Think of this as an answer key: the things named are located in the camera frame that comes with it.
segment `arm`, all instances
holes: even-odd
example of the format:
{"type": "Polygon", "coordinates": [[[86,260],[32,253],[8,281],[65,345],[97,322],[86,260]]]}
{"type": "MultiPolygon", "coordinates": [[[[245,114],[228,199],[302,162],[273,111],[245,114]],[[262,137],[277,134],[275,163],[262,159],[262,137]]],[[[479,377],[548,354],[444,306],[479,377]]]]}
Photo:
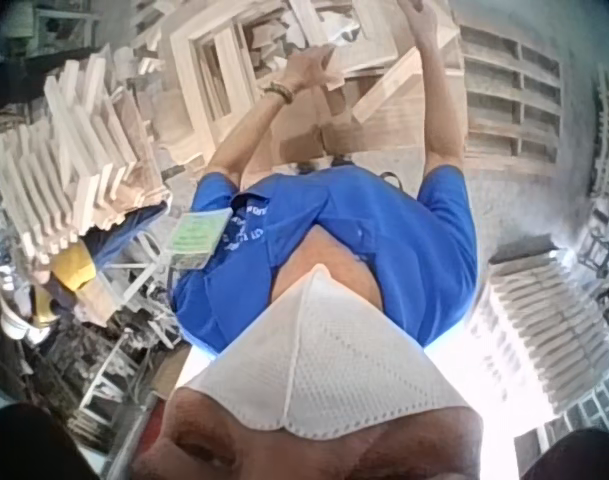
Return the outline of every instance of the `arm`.
{"type": "Polygon", "coordinates": [[[443,165],[463,169],[464,139],[437,46],[437,17],[422,0],[398,0],[422,58],[426,115],[424,178],[443,165]]]}
{"type": "MultiPolygon", "coordinates": [[[[324,46],[291,55],[284,76],[276,83],[297,95],[331,81],[324,69],[332,51],[332,47],[324,46]]],[[[281,95],[268,92],[222,142],[205,173],[222,173],[239,188],[244,169],[284,105],[286,100],[281,95]]]]}

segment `yellow object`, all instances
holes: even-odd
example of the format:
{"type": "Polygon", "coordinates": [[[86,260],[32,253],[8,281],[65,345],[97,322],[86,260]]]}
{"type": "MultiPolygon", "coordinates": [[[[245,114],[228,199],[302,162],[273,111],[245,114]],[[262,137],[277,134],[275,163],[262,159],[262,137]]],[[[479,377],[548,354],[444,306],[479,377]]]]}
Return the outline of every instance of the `yellow object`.
{"type": "Polygon", "coordinates": [[[51,296],[39,285],[35,286],[35,317],[33,324],[44,328],[52,323],[57,316],[51,311],[51,296]]]}
{"type": "MultiPolygon", "coordinates": [[[[97,275],[95,264],[84,242],[71,245],[53,258],[51,272],[72,292],[77,292],[97,275]]],[[[51,300],[52,297],[46,290],[39,285],[35,286],[34,325],[36,327],[46,327],[57,318],[51,311],[51,300]]]]}
{"type": "Polygon", "coordinates": [[[84,242],[78,242],[60,252],[51,263],[53,275],[69,290],[76,292],[97,274],[95,264],[84,242]]]}

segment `hand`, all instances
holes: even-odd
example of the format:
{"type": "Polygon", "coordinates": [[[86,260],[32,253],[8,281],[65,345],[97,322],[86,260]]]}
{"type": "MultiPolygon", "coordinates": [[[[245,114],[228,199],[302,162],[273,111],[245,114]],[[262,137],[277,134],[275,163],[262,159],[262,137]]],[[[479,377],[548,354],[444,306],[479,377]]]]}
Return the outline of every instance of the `hand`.
{"type": "Polygon", "coordinates": [[[279,83],[293,93],[298,93],[332,82],[335,77],[326,72],[326,67],[334,48],[332,45],[324,45],[293,53],[279,83]]]}
{"type": "Polygon", "coordinates": [[[406,15],[417,48],[437,45],[437,15],[423,0],[397,0],[406,15]]]}

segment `id card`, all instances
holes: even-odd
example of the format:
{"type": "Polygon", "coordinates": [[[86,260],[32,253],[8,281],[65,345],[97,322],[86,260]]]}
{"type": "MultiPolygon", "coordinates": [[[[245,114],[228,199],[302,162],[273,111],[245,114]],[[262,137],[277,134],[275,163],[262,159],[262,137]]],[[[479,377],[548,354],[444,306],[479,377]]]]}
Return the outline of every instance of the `id card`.
{"type": "Polygon", "coordinates": [[[165,248],[170,266],[178,270],[201,270],[215,253],[233,210],[185,213],[165,248]]]}

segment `bracelet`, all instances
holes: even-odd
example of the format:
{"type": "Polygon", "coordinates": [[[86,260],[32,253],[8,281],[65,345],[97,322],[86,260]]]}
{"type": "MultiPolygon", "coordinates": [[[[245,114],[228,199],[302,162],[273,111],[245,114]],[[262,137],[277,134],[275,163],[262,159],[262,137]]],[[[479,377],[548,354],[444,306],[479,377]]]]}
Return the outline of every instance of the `bracelet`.
{"type": "Polygon", "coordinates": [[[280,85],[279,83],[271,82],[271,84],[264,89],[264,93],[273,92],[280,95],[284,101],[286,101],[287,105],[293,103],[295,99],[295,94],[286,88],[284,85],[280,85]]]}

